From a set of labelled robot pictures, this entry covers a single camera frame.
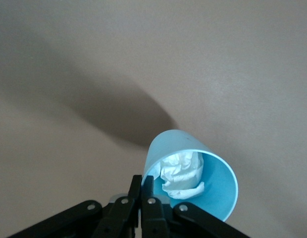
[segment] plain background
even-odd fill
[[[307,238],[307,1],[0,1],[0,238],[127,192],[171,128],[235,171],[228,224]]]

